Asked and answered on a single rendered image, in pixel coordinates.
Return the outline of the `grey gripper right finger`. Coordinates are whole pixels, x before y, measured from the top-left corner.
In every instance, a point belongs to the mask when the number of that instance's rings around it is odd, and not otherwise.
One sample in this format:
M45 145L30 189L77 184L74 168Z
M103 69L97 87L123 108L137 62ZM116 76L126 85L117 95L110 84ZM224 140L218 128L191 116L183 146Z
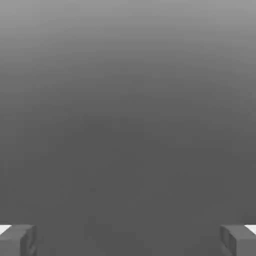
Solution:
M256 256L256 224L221 225L223 256Z

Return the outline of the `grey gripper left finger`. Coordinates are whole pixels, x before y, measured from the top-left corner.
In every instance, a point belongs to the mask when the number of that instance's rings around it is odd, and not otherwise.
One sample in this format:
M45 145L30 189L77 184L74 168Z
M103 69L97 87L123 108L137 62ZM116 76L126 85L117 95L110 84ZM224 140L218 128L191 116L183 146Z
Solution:
M38 256L37 226L0 224L0 256Z

